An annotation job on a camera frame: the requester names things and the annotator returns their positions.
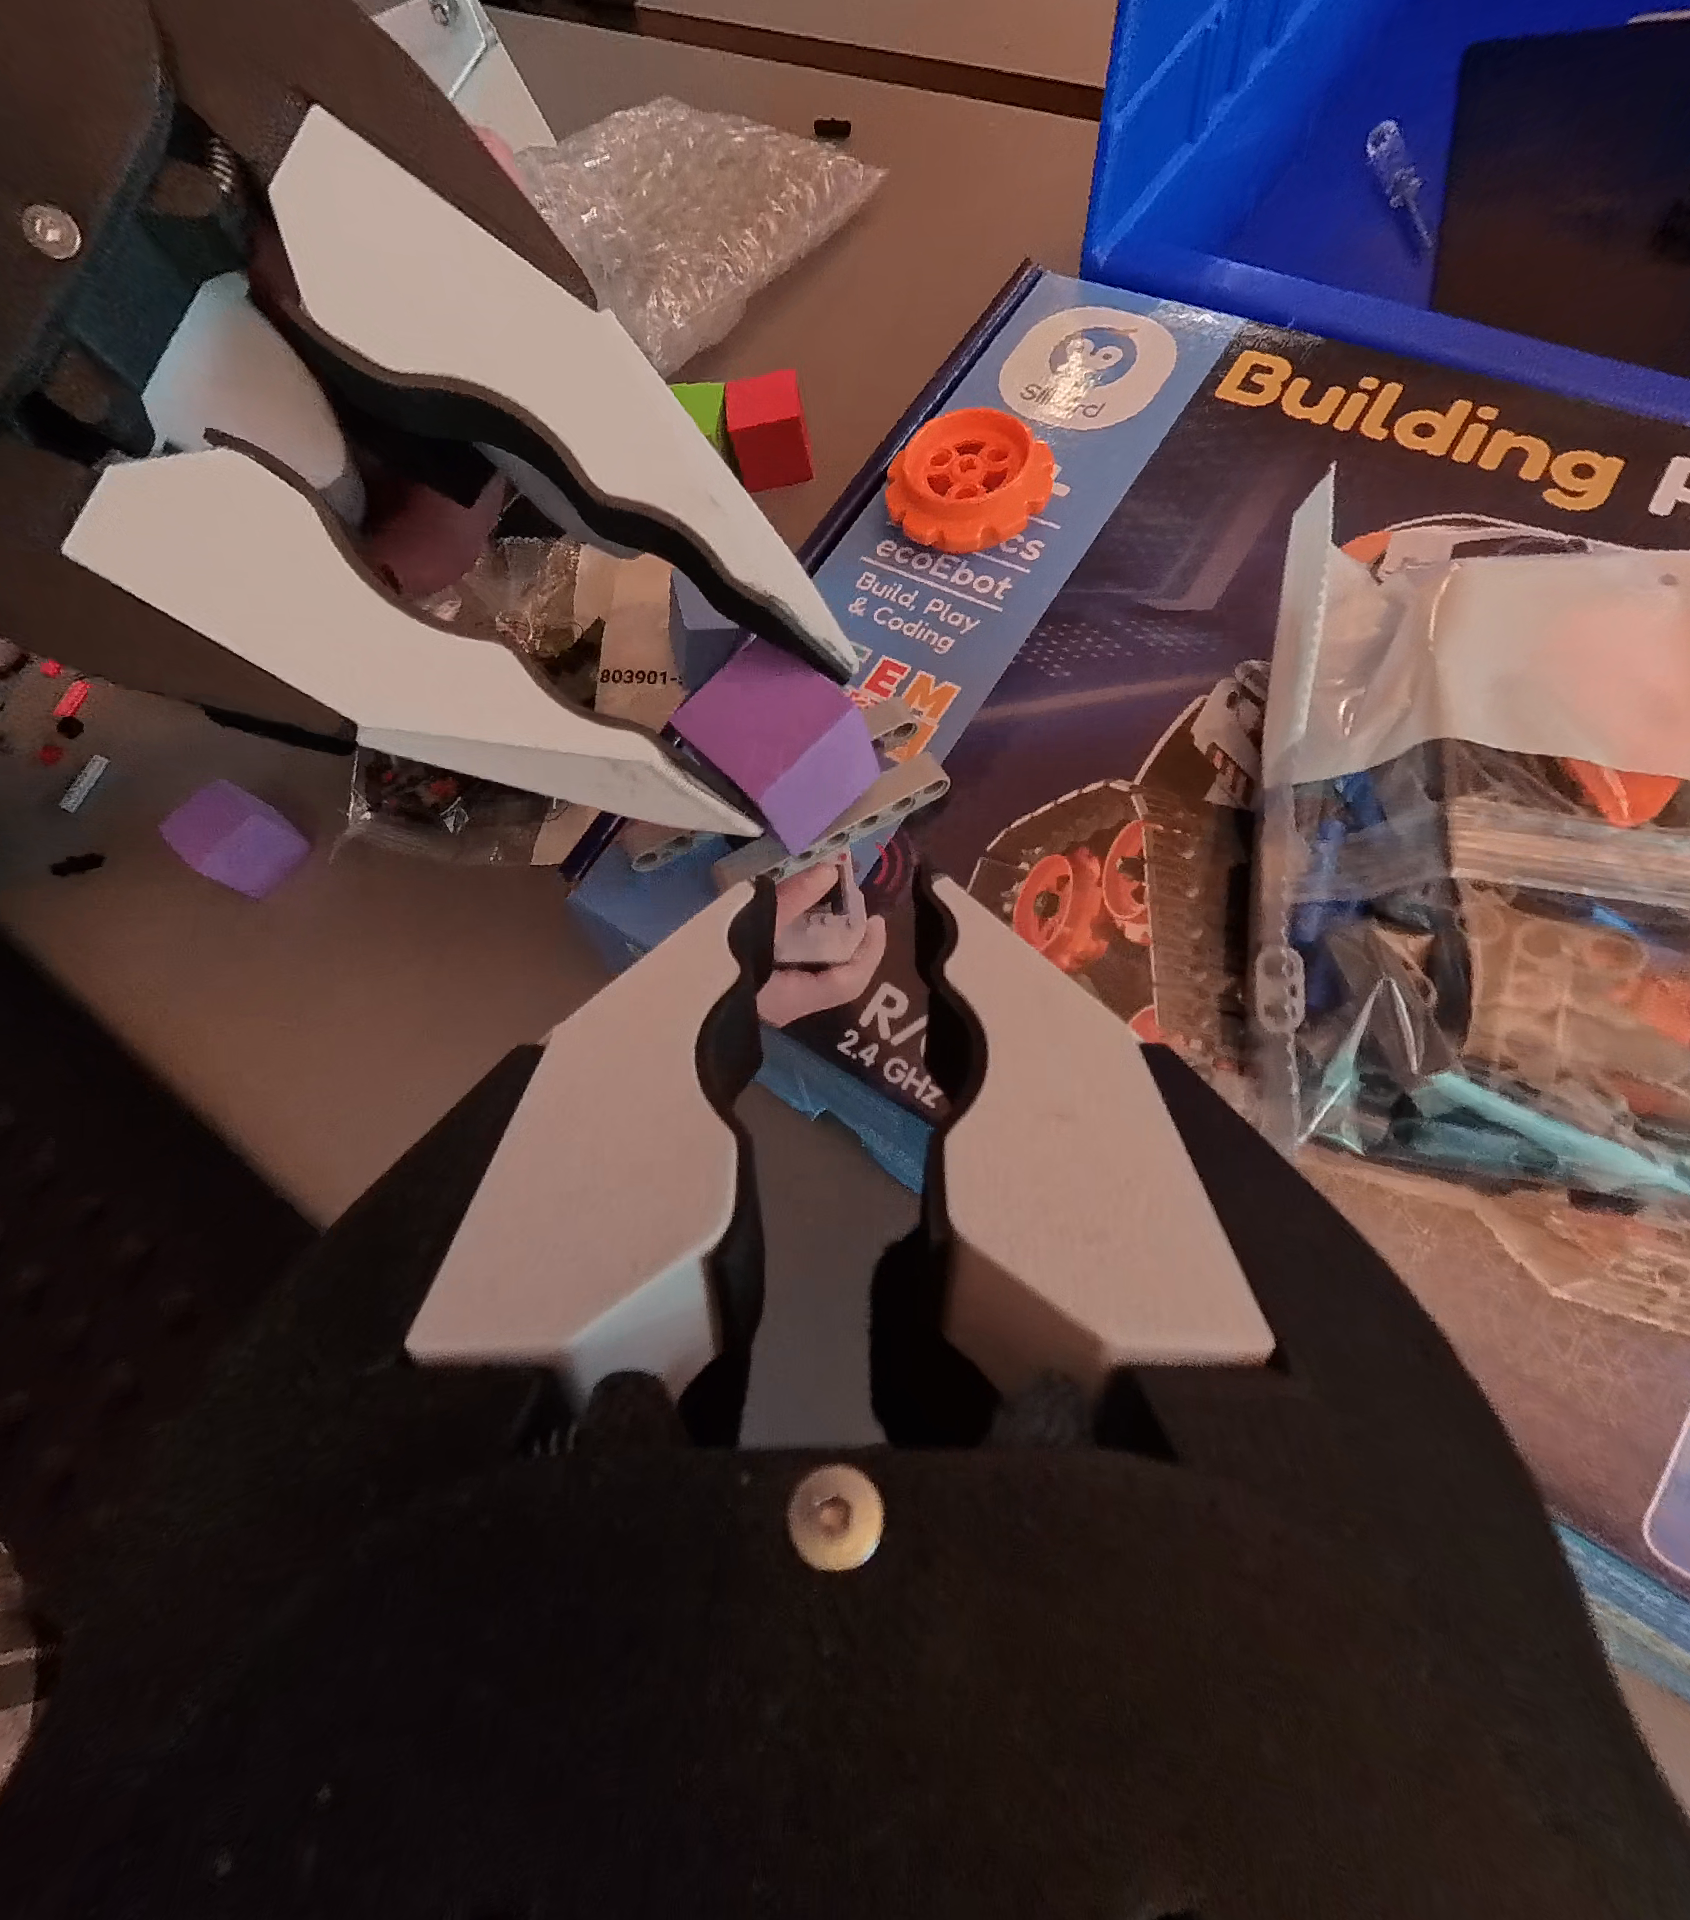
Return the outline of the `clear bubble wrap sheet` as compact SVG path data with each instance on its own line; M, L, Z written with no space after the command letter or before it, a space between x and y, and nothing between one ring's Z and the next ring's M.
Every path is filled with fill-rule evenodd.
M880 192L884 168L674 97L515 154L521 186L642 358L674 379Z

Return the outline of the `flat black rectangular panel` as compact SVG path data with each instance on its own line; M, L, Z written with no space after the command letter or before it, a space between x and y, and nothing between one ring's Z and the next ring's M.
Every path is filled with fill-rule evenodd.
M1690 376L1690 16L1483 39L1457 69L1431 307Z

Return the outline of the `purple wooden cube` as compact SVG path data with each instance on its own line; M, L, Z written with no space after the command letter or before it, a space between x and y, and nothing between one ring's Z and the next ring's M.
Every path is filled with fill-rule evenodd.
M244 898L272 897L311 855L305 831L228 778L189 792L159 831L188 870Z
M748 797L787 852L807 852L853 819L881 771L848 690L762 638L691 691L669 729Z

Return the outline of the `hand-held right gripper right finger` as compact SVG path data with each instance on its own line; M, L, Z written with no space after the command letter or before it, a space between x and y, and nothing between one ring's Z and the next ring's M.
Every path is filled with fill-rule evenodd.
M926 1065L948 1107L924 1212L873 1282L873 1406L971 1447L1022 1395L1090 1427L1120 1373L1262 1366L1277 1338L1125 1023L953 877L914 884Z

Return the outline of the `light grey perforated beam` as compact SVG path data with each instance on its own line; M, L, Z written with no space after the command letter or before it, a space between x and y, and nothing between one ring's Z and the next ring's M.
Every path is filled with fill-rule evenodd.
M953 786L949 777L929 752L907 758L904 761L894 760L858 797L858 804L848 806L807 848L830 842L834 837L846 839L853 848L858 845L858 839L897 827L919 808L926 808L929 804L943 798L949 786ZM729 835L715 835L706 831L694 833L686 827L658 827L658 826L628 826L622 831L622 842L628 855L628 866L638 877L655 875L697 852L714 852L715 855L714 861L715 861L718 856L734 850Z

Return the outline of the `small orange plastic wheel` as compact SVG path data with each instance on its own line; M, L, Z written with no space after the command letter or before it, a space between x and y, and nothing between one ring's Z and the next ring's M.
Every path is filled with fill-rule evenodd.
M1052 446L1019 413L965 407L929 418L894 452L884 508L909 540L965 558L1022 532L1054 481Z

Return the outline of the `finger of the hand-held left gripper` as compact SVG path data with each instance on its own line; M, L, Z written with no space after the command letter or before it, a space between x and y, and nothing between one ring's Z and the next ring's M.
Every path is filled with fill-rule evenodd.
M325 502L254 446L103 468L60 552L328 705L364 748L630 820L762 831L653 733L572 703L504 642L392 597Z
M222 180L225 155L194 113L177 113L146 185L146 241L198 280L220 267L265 296L275 318L260 331L377 456L384 484L446 478L456 502L482 465L591 545L683 566L751 638L828 675L853 670L803 566L616 317L575 300L325 107L299 116L264 211L239 171ZM305 458L258 436L303 411L260 398L245 426L231 398L210 398L194 451L254 446L338 520ZM348 545L420 612L424 566L394 558L389 492L377 498L376 545ZM146 668L264 675L165 614Z

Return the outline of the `clear bag with white flap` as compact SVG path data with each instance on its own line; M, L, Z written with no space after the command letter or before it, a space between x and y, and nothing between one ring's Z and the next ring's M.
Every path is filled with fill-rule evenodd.
M1288 520L1251 910L1285 1150L1690 1209L1690 545Z

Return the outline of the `small clear-handled screwdriver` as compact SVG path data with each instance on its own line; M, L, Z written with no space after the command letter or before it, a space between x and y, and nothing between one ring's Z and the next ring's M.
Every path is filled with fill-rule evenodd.
M1411 236L1412 252L1429 257L1438 244L1423 208L1423 174L1397 118L1384 118L1367 132L1367 166Z

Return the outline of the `red wooden cube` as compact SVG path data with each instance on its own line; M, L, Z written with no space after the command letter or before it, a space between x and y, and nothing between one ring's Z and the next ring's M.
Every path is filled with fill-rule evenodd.
M779 492L814 480L807 401L796 369L775 368L729 379L720 422L748 492Z

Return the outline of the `dark grey perforated panel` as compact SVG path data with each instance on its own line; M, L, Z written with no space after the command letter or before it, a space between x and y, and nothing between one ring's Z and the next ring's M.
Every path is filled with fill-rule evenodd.
M0 1518L131 1475L315 1224L0 933Z

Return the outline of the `blue wooden cube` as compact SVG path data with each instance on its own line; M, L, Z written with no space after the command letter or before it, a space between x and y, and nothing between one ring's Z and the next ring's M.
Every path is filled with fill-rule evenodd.
M751 638L714 609L683 566L669 573L667 632L678 680L686 691L718 675Z

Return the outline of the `blue plastic storage bin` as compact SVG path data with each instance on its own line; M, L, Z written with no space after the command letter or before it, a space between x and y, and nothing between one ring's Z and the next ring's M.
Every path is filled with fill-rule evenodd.
M1377 437L1535 468L1537 401L1599 401L1690 426L1690 376L1532 341L1431 307L1429 257L1385 203L1367 132L1397 118L1439 244L1457 69L1483 39L1690 16L1690 4L1120 4L1103 85L1086 275L1315 334L1405 373L1249 373L1249 398L1319 398ZM1671 231L1690 241L1690 186Z

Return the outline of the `dark blue cardboard kit box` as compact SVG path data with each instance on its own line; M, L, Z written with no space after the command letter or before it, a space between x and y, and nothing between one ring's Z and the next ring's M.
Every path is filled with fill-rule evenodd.
M1244 395L1249 373L1385 369L1416 397L1428 368L1043 267L1010 283L814 532L858 699L904 703L899 760L929 752L953 786L854 848L880 961L768 1042L771 1092L924 1178L948 1107L914 967L929 864L1268 1135L1246 990L1293 508L1336 468L1341 540L1479 514L1690 545L1687 423L1512 386L1567 442L1543 434L1535 468L1511 468L1408 446L1388 418L1367 437L1333 398L1300 418L1285 391ZM890 518L884 475L961 407L1019 413L1058 481L1022 532L954 558ZM1690 1699L1690 1209L1285 1152L1485 1385L1612 1652Z

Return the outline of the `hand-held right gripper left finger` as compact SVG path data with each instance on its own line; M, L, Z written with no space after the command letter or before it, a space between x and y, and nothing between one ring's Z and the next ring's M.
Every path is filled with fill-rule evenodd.
M645 1373L691 1440L737 1444L768 1285L736 1105L768 978L770 884L740 882L549 1033L406 1327L415 1362L521 1362L572 1413Z

